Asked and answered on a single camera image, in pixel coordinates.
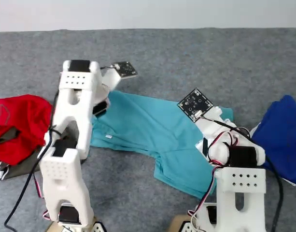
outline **black cable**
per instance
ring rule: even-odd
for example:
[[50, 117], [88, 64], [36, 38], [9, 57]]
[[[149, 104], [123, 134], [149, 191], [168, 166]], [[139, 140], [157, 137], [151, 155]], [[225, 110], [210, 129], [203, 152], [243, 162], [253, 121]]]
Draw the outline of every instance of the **black cable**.
[[[243, 134], [240, 130], [238, 130], [237, 128], [234, 128], [230, 125], [227, 125], [226, 123], [224, 122], [220, 122], [220, 121], [217, 121], [217, 120], [213, 120], [213, 119], [209, 119], [209, 118], [206, 118], [206, 117], [201, 117], [205, 120], [208, 120], [208, 121], [211, 121], [211, 122], [215, 122], [221, 126], [224, 126], [224, 127], [227, 127], [239, 134], [241, 134], [243, 137], [247, 138], [251, 143], [254, 143], [256, 144], [256, 142], [251, 138], [251, 137], [248, 137], [247, 135]], [[280, 195], [280, 198], [279, 198], [279, 202], [278, 202], [278, 205], [277, 205], [277, 209], [276, 209], [276, 212], [274, 214], [274, 218], [273, 218], [273, 222], [272, 222], [272, 227], [271, 227], [271, 232], [275, 232], [276, 231], [276, 228], [277, 228], [277, 224], [278, 224], [278, 221], [279, 221], [279, 217], [280, 217], [280, 213], [281, 213], [281, 208], [282, 208], [282, 205], [283, 205], [283, 199], [284, 199], [284, 189], [283, 189], [283, 184], [282, 184], [282, 181], [281, 181], [281, 178], [275, 168], [275, 166], [273, 165], [273, 163], [271, 162], [271, 160], [269, 159], [269, 157], [266, 155], [266, 160], [267, 162], [269, 163], [271, 169], [272, 169], [272, 172], [273, 174], [275, 175], [277, 181], [278, 181], [278, 185], [279, 185], [279, 195]]]
[[66, 230], [72, 232], [69, 228], [67, 228], [66, 226], [63, 226]]
[[16, 202], [16, 204], [14, 205], [11, 213], [8, 215], [7, 219], [5, 220], [4, 222], [4, 226], [10, 230], [12, 230], [13, 232], [17, 232], [16, 229], [14, 229], [13, 227], [7, 225], [7, 223], [9, 222], [9, 220], [12, 218], [12, 216], [14, 215], [17, 207], [19, 206], [22, 198], [23, 198], [23, 195], [25, 194], [26, 190], [27, 190], [27, 187], [28, 187], [28, 184], [30, 182], [30, 179], [31, 177], [33, 176], [33, 173], [37, 167], [37, 165], [39, 164], [39, 162], [41, 161], [41, 159], [43, 158], [43, 156], [46, 154], [47, 150], [49, 149], [51, 143], [52, 143], [52, 132], [53, 132], [53, 128], [54, 126], [52, 126], [52, 123], [53, 123], [53, 114], [54, 114], [54, 111], [56, 109], [56, 100], [57, 100], [57, 97], [58, 97], [58, 93], [59, 91], [56, 92], [55, 94], [55, 98], [54, 98], [54, 103], [53, 103], [53, 107], [52, 107], [52, 110], [51, 110], [51, 115], [50, 115], [50, 124], [49, 124], [49, 143], [47, 144], [47, 146], [44, 148], [44, 150], [42, 151], [42, 153], [40, 154], [39, 158], [36, 160], [36, 162], [34, 163], [30, 173], [28, 174], [28, 178], [22, 188], [22, 191], [20, 193], [20, 196], [18, 197], [18, 200]]
[[103, 67], [100, 67], [100, 69], [113, 69], [113, 67], [109, 67], [109, 66], [103, 66]]

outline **wire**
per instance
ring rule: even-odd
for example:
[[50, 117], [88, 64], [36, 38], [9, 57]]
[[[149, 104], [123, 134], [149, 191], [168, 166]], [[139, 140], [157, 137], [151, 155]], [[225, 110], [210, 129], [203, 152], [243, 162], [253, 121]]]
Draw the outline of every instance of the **wire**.
[[223, 132], [218, 134], [218, 136], [212, 141], [212, 143], [209, 145], [209, 147], [207, 149], [207, 157], [209, 159], [209, 162], [211, 162], [213, 164], [216, 164], [216, 165], [220, 165], [220, 166], [224, 166], [224, 165], [221, 162], [217, 161], [217, 160], [211, 159], [210, 155], [209, 155], [209, 150], [210, 150], [210, 147], [212, 147], [222, 136], [224, 136], [224, 134], [229, 135], [229, 137], [230, 137], [230, 145], [236, 145], [237, 144], [237, 138], [236, 138], [235, 143], [233, 144], [233, 137], [230, 134], [230, 132], [229, 131], [223, 131]]
[[248, 134], [248, 137], [249, 138], [251, 137], [250, 131], [247, 128], [245, 128], [245, 127], [236, 127], [236, 128], [238, 128], [240, 131], [241, 131], [241, 129], [245, 130], [245, 132], [247, 132], [247, 134]]
[[69, 228], [67, 228], [66, 226], [63, 226], [66, 230], [70, 231], [70, 232], [73, 232], [71, 231]]
[[44, 148], [44, 150], [42, 151], [42, 153], [40, 154], [39, 158], [36, 160], [36, 162], [34, 163], [30, 173], [28, 174], [28, 178], [22, 188], [22, 191], [20, 193], [20, 196], [18, 197], [18, 200], [16, 202], [16, 204], [14, 205], [12, 211], [10, 212], [10, 214], [8, 215], [7, 219], [5, 220], [4, 222], [4, 227], [12, 230], [13, 232], [17, 232], [16, 229], [14, 229], [13, 227], [7, 225], [7, 223], [9, 222], [9, 220], [12, 218], [12, 216], [14, 215], [17, 207], [19, 206], [22, 198], [23, 198], [23, 195], [25, 194], [26, 190], [27, 190], [27, 187], [28, 187], [28, 184], [30, 182], [30, 179], [31, 177], [33, 176], [34, 174], [34, 171], [37, 167], [37, 165], [39, 164], [39, 162], [41, 161], [41, 159], [43, 158], [43, 156], [46, 154], [47, 150], [49, 149], [51, 143], [52, 143], [52, 129], [54, 128], [54, 126], [52, 126], [52, 123], [53, 123], [53, 114], [54, 114], [54, 111], [56, 109], [56, 100], [57, 100], [57, 97], [58, 97], [58, 93], [59, 91], [56, 92], [55, 94], [55, 98], [54, 98], [54, 103], [53, 103], [53, 107], [52, 107], [52, 110], [51, 110], [51, 115], [50, 115], [50, 124], [49, 124], [49, 143], [47, 144], [47, 146]]
[[103, 67], [100, 67], [100, 69], [113, 69], [113, 67], [109, 67], [109, 66], [103, 66]]
[[221, 166], [216, 166], [216, 167], [212, 170], [212, 179], [211, 179], [211, 182], [210, 182], [210, 184], [209, 184], [208, 190], [206, 191], [206, 193], [204, 194], [204, 196], [201, 198], [199, 204], [196, 206], [195, 211], [193, 211], [193, 213], [192, 213], [191, 215], [190, 215], [190, 212], [191, 212], [192, 210], [189, 210], [189, 211], [188, 211], [188, 215], [191, 216], [191, 221], [190, 221], [190, 222], [191, 222], [191, 227], [192, 227], [192, 229], [193, 229], [194, 231], [198, 231], [198, 232], [202, 231], [202, 232], [205, 232], [205, 230], [195, 228], [195, 226], [193, 225], [193, 220], [194, 220], [194, 219], [195, 219], [195, 221], [197, 220], [197, 218], [196, 218], [196, 213], [199, 211], [200, 207], [204, 204], [204, 202], [206, 201], [206, 199], [207, 199], [209, 193], [211, 192], [211, 189], [212, 189], [212, 186], [213, 186], [213, 184], [214, 184], [214, 180], [215, 180], [215, 178], [214, 178], [214, 173], [215, 173], [216, 170], [218, 170], [218, 169], [220, 169], [220, 168], [223, 168], [223, 166], [222, 166], [222, 167], [221, 167]]
[[[256, 142], [251, 138], [251, 137], [248, 137], [247, 135], [243, 134], [239, 129], [237, 128], [234, 128], [230, 125], [227, 125], [226, 123], [224, 122], [220, 122], [220, 121], [217, 121], [217, 120], [213, 120], [213, 119], [209, 119], [209, 118], [206, 118], [204, 116], [201, 116], [201, 118], [205, 119], [205, 120], [208, 120], [208, 121], [211, 121], [211, 122], [215, 122], [221, 126], [224, 126], [224, 127], [227, 127], [227, 128], [230, 128], [232, 129], [233, 131], [241, 134], [243, 137], [245, 137], [246, 139], [248, 139], [251, 143], [254, 143], [256, 144]], [[275, 232], [276, 231], [276, 228], [277, 228], [277, 225], [278, 225], [278, 221], [279, 221], [279, 217], [280, 217], [280, 213], [281, 213], [281, 209], [282, 209], [282, 205], [283, 205], [283, 200], [284, 200], [284, 189], [283, 189], [283, 184], [282, 184], [282, 181], [281, 181], [281, 178], [275, 168], [275, 166], [273, 165], [273, 163], [271, 162], [271, 160], [269, 159], [269, 157], [266, 155], [266, 160], [267, 162], [269, 163], [271, 169], [272, 169], [272, 172], [273, 174], [275, 175], [277, 181], [278, 181], [278, 185], [279, 185], [279, 195], [280, 195], [280, 198], [279, 198], [279, 202], [278, 202], [278, 205], [277, 205], [277, 209], [276, 209], [276, 212], [274, 214], [274, 218], [273, 218], [273, 222], [272, 222], [272, 227], [271, 227], [271, 232]]]

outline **teal t-shirt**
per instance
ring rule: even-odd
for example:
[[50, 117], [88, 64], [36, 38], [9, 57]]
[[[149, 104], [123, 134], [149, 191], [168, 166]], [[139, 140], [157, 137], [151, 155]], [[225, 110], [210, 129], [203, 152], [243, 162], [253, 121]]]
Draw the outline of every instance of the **teal t-shirt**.
[[[202, 133], [178, 108], [177, 102], [113, 91], [106, 114], [93, 117], [91, 146], [134, 151], [155, 158], [154, 177], [201, 198], [212, 167], [195, 144]], [[233, 111], [221, 108], [223, 119]]]

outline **gray carpet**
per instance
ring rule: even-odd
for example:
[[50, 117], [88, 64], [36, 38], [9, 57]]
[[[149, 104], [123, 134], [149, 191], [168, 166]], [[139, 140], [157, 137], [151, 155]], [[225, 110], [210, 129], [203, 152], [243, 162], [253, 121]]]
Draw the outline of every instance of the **gray carpet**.
[[[130, 60], [140, 76], [118, 89], [178, 101], [195, 86], [212, 102], [234, 109], [251, 128], [272, 101], [296, 99], [296, 29], [168, 29], [0, 33], [0, 98], [35, 94], [52, 99], [62, 62], [92, 59], [101, 65]], [[197, 199], [153, 178], [154, 160], [131, 152], [91, 148], [83, 176], [92, 207], [109, 232], [162, 232]], [[26, 176], [0, 182], [0, 232]], [[278, 231], [296, 231], [296, 188], [284, 184]], [[268, 173], [266, 224], [270, 229], [278, 186]], [[10, 224], [42, 232], [48, 221], [33, 184]]]

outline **white plastic part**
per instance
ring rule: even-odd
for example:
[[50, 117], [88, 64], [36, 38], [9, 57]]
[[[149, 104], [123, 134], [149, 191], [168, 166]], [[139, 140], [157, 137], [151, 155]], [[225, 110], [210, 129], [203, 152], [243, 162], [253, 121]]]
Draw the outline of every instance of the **white plastic part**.
[[210, 159], [215, 159], [225, 165], [229, 158], [228, 147], [224, 143], [215, 143], [209, 149], [209, 157]]
[[[78, 149], [80, 159], [86, 159], [92, 133], [92, 110], [97, 91], [98, 80], [102, 80], [97, 62], [90, 63], [91, 72], [69, 72], [69, 60], [63, 63], [63, 72], [59, 84], [59, 95], [56, 101], [56, 110], [53, 117], [55, 130], [63, 132], [71, 121], [76, 121], [79, 131]], [[81, 91], [80, 100], [73, 104], [76, 99], [74, 89]], [[106, 99], [108, 92], [103, 91], [102, 99]], [[45, 134], [45, 142], [49, 143], [49, 132]], [[59, 139], [58, 134], [52, 133], [52, 144]]]
[[[216, 172], [216, 178], [217, 224], [215, 227], [211, 225], [206, 208], [210, 204], [205, 204], [197, 212], [197, 226], [206, 232], [266, 232], [266, 171], [225, 167]], [[244, 207], [240, 211], [236, 208], [236, 192], [244, 192]]]
[[[97, 62], [90, 62], [90, 72], [69, 72], [69, 67], [70, 61], [67, 60], [63, 63], [53, 126], [56, 131], [62, 133], [71, 121], [76, 121], [79, 131], [78, 142], [75, 149], [67, 148], [62, 157], [55, 157], [53, 144], [60, 136], [52, 132], [50, 148], [40, 161], [43, 193], [52, 221], [58, 221], [60, 207], [67, 202], [78, 211], [81, 224], [58, 224], [71, 228], [74, 232], [90, 232], [94, 213], [88, 189], [82, 179], [80, 160], [86, 159], [89, 152], [93, 106], [102, 101], [108, 101], [110, 104], [107, 98], [110, 88], [102, 84], [103, 78]], [[115, 87], [117, 83], [115, 78], [111, 87]], [[47, 145], [49, 132], [45, 134], [44, 139]]]
[[103, 227], [101, 223], [96, 222], [94, 226], [91, 228], [79, 228], [74, 226], [65, 226], [62, 232], [106, 232], [106, 229]]
[[[224, 122], [220, 115], [222, 114], [222, 110], [218, 106], [214, 106], [207, 113], [205, 113], [205, 118], [218, 120]], [[203, 118], [196, 121], [195, 125], [204, 134], [205, 137], [213, 136], [216, 133], [220, 133], [220, 130], [224, 130], [225, 128], [217, 123], [205, 120]]]
[[43, 177], [43, 193], [46, 207], [52, 221], [58, 221], [63, 202], [70, 202], [79, 213], [81, 225], [93, 223], [93, 209], [89, 191], [82, 179], [80, 159], [77, 149], [66, 149], [63, 157], [54, 157], [55, 148], [50, 147], [43, 157], [40, 168]]
[[118, 74], [116, 69], [111, 68], [108, 69], [107, 72], [104, 74], [102, 84], [108, 86], [110, 91], [113, 91], [116, 88], [116, 86], [120, 83], [120, 81], [121, 76]]
[[102, 224], [96, 222], [91, 232], [106, 232], [106, 230], [103, 228]]
[[[265, 160], [266, 160], [266, 153], [265, 153], [265, 150], [262, 147], [258, 146], [257, 144], [254, 144], [254, 143], [250, 142], [247, 138], [245, 138], [244, 136], [240, 135], [239, 133], [237, 133], [235, 131], [230, 131], [229, 128], [224, 127], [224, 126], [221, 126], [221, 125], [219, 125], [219, 124], [217, 124], [215, 122], [211, 122], [211, 121], [208, 121], [208, 120], [205, 120], [205, 119], [199, 119], [198, 122], [199, 121], [201, 121], [201, 123], [200, 124], [197, 124], [197, 122], [196, 122], [196, 125], [198, 126], [198, 128], [201, 127], [205, 131], [205, 132], [203, 132], [203, 131], [201, 131], [201, 132], [203, 133], [204, 137], [208, 139], [208, 146], [213, 142], [213, 140], [221, 132], [227, 131], [227, 133], [230, 133], [232, 135], [232, 137], [234, 138], [234, 140], [235, 140], [235, 138], [238, 138], [238, 143], [237, 143], [238, 146], [253, 146], [255, 148], [255, 150], [256, 150], [256, 159], [257, 159], [257, 165], [258, 166], [262, 165], [265, 162]], [[234, 123], [230, 122], [230, 120], [223, 121], [222, 119], [219, 119], [218, 121], [224, 122], [224, 123], [226, 123], [229, 126], [236, 127], [236, 125]], [[211, 148], [209, 149], [209, 157], [211, 159], [212, 159], [212, 157], [213, 158], [216, 158], [216, 160], [220, 160], [222, 163], [226, 163], [227, 162], [226, 159], [228, 159], [229, 154], [228, 154], [228, 149], [225, 149], [224, 147], [221, 148], [220, 147], [221, 145], [218, 145], [219, 143], [222, 143], [222, 142], [226, 142], [226, 143], [230, 144], [229, 136], [226, 136], [226, 135], [222, 136], [218, 140], [218, 142], [215, 143], [215, 145], [212, 145], [211, 146]], [[202, 153], [203, 140], [200, 140], [195, 145], [195, 147], [203, 155], [203, 153]]]

